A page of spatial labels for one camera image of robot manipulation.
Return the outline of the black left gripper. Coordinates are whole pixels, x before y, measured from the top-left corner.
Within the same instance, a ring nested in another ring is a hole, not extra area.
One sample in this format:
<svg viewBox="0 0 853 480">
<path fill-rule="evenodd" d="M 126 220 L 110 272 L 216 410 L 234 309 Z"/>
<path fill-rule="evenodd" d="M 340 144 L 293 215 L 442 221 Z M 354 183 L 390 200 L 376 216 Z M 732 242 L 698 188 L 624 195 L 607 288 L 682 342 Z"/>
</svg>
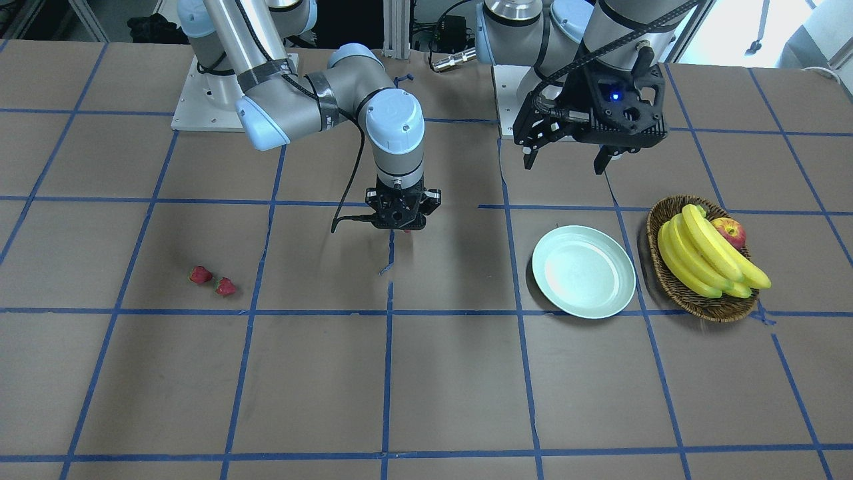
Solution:
<svg viewBox="0 0 853 480">
<path fill-rule="evenodd" d="M 557 97 L 525 100 L 514 121 L 514 142 L 523 146 L 524 170 L 533 168 L 540 148 L 564 137 L 609 146 L 595 155 L 596 175 L 603 175 L 624 149 L 652 148 L 669 134 L 664 92 L 657 63 L 639 75 L 598 61 L 568 73 Z"/>
</svg>

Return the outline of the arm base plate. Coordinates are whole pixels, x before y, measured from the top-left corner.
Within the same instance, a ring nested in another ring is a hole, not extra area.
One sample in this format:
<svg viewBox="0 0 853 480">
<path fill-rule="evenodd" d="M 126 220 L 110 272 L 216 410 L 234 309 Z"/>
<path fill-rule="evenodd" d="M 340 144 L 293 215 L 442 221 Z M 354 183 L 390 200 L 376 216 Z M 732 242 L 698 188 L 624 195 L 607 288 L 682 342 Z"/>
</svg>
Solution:
<svg viewBox="0 0 853 480">
<path fill-rule="evenodd" d="M 494 99 L 500 124 L 500 136 L 514 139 L 514 122 L 525 97 L 540 83 L 533 67 L 494 65 Z"/>
<path fill-rule="evenodd" d="M 195 57 L 190 64 L 171 127 L 178 131 L 243 133 L 244 119 L 261 118 L 232 74 L 204 73 Z"/>
</svg>

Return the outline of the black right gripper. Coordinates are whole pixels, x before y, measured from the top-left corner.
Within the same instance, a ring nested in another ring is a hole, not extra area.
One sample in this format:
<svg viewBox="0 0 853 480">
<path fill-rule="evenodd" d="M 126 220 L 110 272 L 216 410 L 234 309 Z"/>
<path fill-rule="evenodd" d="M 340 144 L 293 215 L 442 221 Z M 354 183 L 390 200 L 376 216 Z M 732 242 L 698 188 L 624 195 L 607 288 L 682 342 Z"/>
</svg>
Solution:
<svg viewBox="0 0 853 480">
<path fill-rule="evenodd" d="M 442 203 L 440 189 L 367 189 L 366 204 L 374 210 L 367 221 L 383 230 L 417 231 L 427 225 L 427 216 Z"/>
</svg>

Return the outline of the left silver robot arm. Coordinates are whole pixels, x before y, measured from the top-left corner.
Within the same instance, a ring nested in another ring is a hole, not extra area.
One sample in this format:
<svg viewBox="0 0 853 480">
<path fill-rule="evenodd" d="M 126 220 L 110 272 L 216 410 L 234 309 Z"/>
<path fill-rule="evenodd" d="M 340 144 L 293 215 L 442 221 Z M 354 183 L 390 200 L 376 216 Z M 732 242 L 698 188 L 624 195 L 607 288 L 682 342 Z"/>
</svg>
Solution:
<svg viewBox="0 0 853 480">
<path fill-rule="evenodd" d="M 594 172 L 667 138 L 659 60 L 694 1 L 482 1 L 481 63 L 535 76 L 512 124 L 526 169 L 570 137 L 596 145 Z"/>
</svg>

